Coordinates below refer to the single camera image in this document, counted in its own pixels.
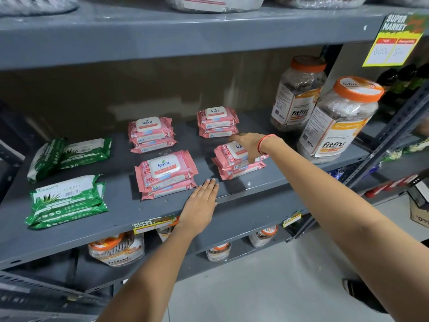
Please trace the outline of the person's right hand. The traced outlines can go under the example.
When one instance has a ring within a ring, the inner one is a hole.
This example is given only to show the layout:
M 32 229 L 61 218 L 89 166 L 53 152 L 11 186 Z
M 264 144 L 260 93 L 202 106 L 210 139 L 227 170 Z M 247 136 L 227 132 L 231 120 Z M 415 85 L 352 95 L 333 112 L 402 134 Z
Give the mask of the person's right hand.
M 244 134 L 235 134 L 231 135 L 228 139 L 229 142 L 237 142 L 245 149 L 248 147 L 257 147 L 257 158 L 264 155 L 265 153 L 261 150 L 261 139 L 265 135 L 258 133 L 244 133 Z

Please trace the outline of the person's left hand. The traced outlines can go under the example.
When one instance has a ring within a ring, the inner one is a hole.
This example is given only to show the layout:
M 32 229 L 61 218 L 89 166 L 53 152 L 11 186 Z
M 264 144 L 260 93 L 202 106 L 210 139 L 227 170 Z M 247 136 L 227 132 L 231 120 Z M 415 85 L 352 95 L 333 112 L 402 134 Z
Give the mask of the person's left hand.
M 211 222 L 214 210 L 217 206 L 217 193 L 219 184 L 213 178 L 213 201 L 207 202 L 203 199 L 203 184 L 200 185 L 198 200 L 195 207 L 189 206 L 189 199 L 186 201 L 180 214 L 179 222 L 176 227 L 186 232 L 192 238 L 200 234 Z

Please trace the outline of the pink lidded wipes packet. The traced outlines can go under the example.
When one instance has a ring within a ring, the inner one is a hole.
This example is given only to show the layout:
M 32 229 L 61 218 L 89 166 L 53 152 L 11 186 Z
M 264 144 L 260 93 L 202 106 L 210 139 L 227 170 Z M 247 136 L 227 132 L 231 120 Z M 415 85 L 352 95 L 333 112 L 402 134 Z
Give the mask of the pink lidded wipes packet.
M 248 151 L 235 141 L 216 147 L 214 153 L 213 160 L 223 170 L 235 170 L 249 164 Z

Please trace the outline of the person's left forearm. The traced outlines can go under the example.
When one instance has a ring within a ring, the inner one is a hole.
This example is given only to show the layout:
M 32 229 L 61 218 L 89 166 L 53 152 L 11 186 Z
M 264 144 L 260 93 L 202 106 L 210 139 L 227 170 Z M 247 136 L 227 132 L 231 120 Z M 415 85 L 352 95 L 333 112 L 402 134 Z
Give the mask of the person's left forearm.
M 179 223 L 95 322 L 162 322 L 185 254 L 203 230 L 201 225 Z

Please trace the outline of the person's right forearm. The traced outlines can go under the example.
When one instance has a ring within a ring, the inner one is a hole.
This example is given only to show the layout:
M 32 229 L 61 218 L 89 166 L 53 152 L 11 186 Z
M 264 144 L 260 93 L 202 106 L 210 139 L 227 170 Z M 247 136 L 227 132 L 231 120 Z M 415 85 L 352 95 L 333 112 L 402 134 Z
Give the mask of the person's right forearm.
M 268 154 L 396 322 L 429 322 L 429 248 L 276 136 Z

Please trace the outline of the stacks of pink wipes packets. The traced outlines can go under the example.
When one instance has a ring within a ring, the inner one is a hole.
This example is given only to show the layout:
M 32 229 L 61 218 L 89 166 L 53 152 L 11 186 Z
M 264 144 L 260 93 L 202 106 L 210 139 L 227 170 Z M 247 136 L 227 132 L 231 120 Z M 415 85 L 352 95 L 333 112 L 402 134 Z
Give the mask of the stacks of pink wipes packets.
M 199 136 L 210 139 L 238 134 L 239 118 L 234 109 L 217 106 L 197 113 Z M 147 153 L 169 148 L 177 143 L 174 139 L 172 119 L 149 117 L 132 121 L 128 125 L 128 136 L 134 145 L 133 153 Z M 222 180 L 230 180 L 266 167 L 263 162 L 268 155 L 262 155 L 253 164 L 235 170 L 218 168 Z M 165 195 L 196 187 L 194 176 L 197 167 L 188 150 L 180 150 L 143 161 L 135 168 L 136 179 L 142 200 L 152 200 Z

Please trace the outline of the clear jar orange lid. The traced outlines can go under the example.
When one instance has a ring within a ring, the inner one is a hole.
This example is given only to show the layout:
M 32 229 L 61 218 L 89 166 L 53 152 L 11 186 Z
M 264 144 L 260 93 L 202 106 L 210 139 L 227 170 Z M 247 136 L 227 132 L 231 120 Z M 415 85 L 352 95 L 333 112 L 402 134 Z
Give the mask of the clear jar orange lid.
M 145 255 L 144 234 L 120 233 L 88 244 L 89 255 L 110 267 L 130 264 Z
M 326 62 L 316 56 L 302 55 L 291 60 L 282 74 L 270 122 L 280 132 L 302 131 L 313 112 L 326 82 Z
M 270 240 L 276 235 L 277 231 L 278 226 L 274 225 L 250 234 L 248 238 L 254 248 L 260 248 L 269 243 Z
M 165 223 L 165 224 L 159 225 L 156 228 L 156 231 L 157 231 L 162 243 L 164 243 L 167 240 L 167 238 L 172 233 L 172 231 L 174 230 L 174 228 L 178 224 L 178 222 L 179 222 L 179 217 L 175 217 L 171 221 L 171 223 L 169 223 L 169 224 Z
M 339 158 L 376 113 L 384 92 L 383 86 L 366 78 L 339 78 L 317 101 L 297 152 L 314 164 Z
M 219 262 L 219 261 L 227 260 L 229 257 L 231 247 L 232 247 L 232 243 L 228 242 L 206 250 L 206 255 L 208 260 L 211 262 Z

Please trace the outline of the small yellow shelf label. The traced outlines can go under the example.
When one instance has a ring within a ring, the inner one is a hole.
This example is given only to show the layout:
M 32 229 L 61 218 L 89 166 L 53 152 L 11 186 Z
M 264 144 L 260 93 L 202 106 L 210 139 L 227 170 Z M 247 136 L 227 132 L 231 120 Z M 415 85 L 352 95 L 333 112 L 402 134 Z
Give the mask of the small yellow shelf label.
M 302 213 L 300 211 L 296 211 L 295 213 L 293 213 L 293 215 L 291 215 L 290 217 L 288 217 L 282 222 L 282 227 L 285 229 L 291 224 L 299 221 L 301 218 L 302 218 Z
M 157 228 L 175 226 L 177 221 L 178 217 L 174 215 L 157 217 L 132 224 L 132 230 L 134 234 L 137 235 Z

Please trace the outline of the green wipes packet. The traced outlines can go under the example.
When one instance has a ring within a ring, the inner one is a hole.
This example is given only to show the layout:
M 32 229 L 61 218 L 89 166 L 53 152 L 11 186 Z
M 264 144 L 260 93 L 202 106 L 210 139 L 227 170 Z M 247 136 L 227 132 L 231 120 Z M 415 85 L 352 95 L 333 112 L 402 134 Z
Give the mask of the green wipes packet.
M 43 218 L 40 218 L 36 222 L 33 222 L 33 223 L 26 222 L 26 224 L 30 229 L 35 229 L 35 230 L 45 229 L 45 228 L 58 226 L 67 222 L 86 218 L 89 216 L 98 215 L 108 211 L 109 211 L 108 207 L 104 203 L 102 203 L 100 205 L 96 205 L 93 207 L 84 208 L 78 211 L 64 213 L 64 214 L 57 215 L 54 213 L 50 213 L 48 215 L 44 215 Z
M 99 138 L 67 145 L 62 152 L 59 169 L 80 167 L 110 157 L 112 138 Z
M 64 138 L 55 138 L 37 150 L 27 173 L 27 181 L 31 184 L 36 183 L 56 171 L 65 146 Z
M 81 209 L 90 208 L 96 205 L 100 205 L 103 202 L 100 197 L 84 197 L 76 196 L 64 199 L 57 199 L 53 201 L 52 199 L 40 198 L 37 199 L 37 202 L 32 206 L 31 215 L 29 215 L 26 220 L 30 221 L 27 224 L 33 224 L 38 218 L 46 218 L 50 214 L 52 216 L 67 214 Z
M 76 197 L 100 198 L 96 181 L 100 174 L 84 175 L 30 191 L 30 197 L 35 208 L 39 209 L 53 203 L 75 199 Z

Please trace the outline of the red snack packets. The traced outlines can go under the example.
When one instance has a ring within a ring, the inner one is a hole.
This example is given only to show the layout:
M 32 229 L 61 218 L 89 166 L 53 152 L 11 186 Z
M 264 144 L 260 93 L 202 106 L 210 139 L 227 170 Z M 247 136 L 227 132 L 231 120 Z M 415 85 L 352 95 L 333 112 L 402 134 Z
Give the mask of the red snack packets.
M 378 186 L 376 188 L 370 189 L 366 191 L 363 195 L 366 198 L 374 198 L 381 192 L 387 192 L 387 191 L 396 191 L 399 187 L 402 186 L 409 186 L 412 181 L 414 181 L 418 177 L 418 174 L 413 174 L 410 176 L 407 176 L 405 178 L 401 178 L 396 181 L 389 182 L 387 184 L 383 184 L 381 186 Z

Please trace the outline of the clear plastic jar white label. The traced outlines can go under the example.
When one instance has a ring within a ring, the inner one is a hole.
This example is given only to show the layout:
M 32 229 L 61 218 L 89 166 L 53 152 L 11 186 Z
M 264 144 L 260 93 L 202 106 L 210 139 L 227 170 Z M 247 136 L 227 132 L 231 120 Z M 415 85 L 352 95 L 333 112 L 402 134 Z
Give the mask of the clear plastic jar white label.
M 164 0 L 171 8 L 189 13 L 240 13 L 259 10 L 264 0 Z

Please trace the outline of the green yellow snack packets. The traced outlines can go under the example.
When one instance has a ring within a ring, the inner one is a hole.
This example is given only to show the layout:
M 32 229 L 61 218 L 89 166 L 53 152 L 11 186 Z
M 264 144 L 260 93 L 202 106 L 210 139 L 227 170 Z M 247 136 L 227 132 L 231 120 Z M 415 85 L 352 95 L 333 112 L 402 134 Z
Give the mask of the green yellow snack packets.
M 427 147 L 429 147 L 429 138 L 407 147 L 397 148 L 394 151 L 386 151 L 385 156 L 382 158 L 381 162 L 396 161 L 399 160 L 403 155 L 420 152 Z

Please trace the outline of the grey metal shelf rack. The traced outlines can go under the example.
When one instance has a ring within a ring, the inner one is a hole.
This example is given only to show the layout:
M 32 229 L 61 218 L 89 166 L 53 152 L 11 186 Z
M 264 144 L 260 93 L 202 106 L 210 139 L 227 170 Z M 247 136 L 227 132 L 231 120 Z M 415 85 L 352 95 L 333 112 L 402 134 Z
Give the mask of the grey metal shelf rack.
M 200 137 L 196 122 L 216 105 L 236 109 L 240 132 L 276 133 L 295 147 L 299 133 L 269 122 L 291 58 L 326 60 L 326 90 L 344 75 L 377 78 L 382 68 L 362 64 L 385 17 L 407 13 L 429 9 L 300 10 L 266 0 L 254 12 L 191 14 L 164 0 L 81 0 L 63 15 L 0 17 L 0 322 L 95 320 L 160 240 L 145 232 L 145 255 L 120 268 L 91 258 L 87 244 L 175 216 L 190 194 L 141 200 L 135 166 L 184 149 L 197 183 L 218 178 L 211 158 L 226 140 Z M 171 118 L 177 143 L 133 153 L 128 125 L 149 117 Z M 37 150 L 55 138 L 112 138 L 110 157 L 29 183 Z M 42 230 L 24 223 L 30 190 L 87 174 L 106 181 L 108 212 Z

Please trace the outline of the row of dark bottles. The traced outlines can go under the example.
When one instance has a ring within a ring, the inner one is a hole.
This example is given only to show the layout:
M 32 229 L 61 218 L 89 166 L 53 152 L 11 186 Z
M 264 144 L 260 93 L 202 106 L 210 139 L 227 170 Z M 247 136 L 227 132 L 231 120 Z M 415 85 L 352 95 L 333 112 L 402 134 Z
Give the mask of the row of dark bottles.
M 388 69 L 379 75 L 376 82 L 384 88 L 380 102 L 385 104 L 409 99 L 429 79 L 429 62 L 417 67 L 410 64 L 397 69 Z

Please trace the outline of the person's black shoe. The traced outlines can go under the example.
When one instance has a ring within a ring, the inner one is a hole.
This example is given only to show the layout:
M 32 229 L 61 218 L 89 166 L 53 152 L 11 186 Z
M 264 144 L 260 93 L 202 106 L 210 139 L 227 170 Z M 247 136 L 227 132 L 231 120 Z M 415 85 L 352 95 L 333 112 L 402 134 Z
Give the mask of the person's black shoe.
M 363 281 L 345 278 L 341 282 L 343 288 L 351 297 L 360 301 L 376 312 L 388 314 L 382 304 L 378 301 L 378 299 L 374 296 L 374 294 Z

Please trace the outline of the brown cardboard box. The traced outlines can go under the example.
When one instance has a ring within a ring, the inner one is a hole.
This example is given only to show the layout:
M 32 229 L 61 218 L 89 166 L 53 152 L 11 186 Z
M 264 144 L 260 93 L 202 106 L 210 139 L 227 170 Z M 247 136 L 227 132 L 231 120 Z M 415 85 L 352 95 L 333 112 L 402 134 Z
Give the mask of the brown cardboard box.
M 429 186 L 420 181 L 408 190 L 410 196 L 410 219 L 429 228 Z

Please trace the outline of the large yellow price tag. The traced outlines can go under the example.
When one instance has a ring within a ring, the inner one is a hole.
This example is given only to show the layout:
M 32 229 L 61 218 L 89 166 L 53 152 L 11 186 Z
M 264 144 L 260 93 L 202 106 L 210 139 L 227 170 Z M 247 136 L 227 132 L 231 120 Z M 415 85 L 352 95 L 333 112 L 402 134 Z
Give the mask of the large yellow price tag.
M 362 67 L 401 66 L 429 29 L 429 14 L 385 17 Z

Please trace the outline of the grey mesh bundle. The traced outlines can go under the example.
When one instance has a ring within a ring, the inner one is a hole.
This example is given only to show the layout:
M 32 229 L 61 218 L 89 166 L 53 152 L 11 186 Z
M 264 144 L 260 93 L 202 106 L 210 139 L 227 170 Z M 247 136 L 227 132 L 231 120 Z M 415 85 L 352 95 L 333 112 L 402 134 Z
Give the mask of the grey mesh bundle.
M 59 15 L 79 8 L 79 0 L 0 0 L 0 17 Z

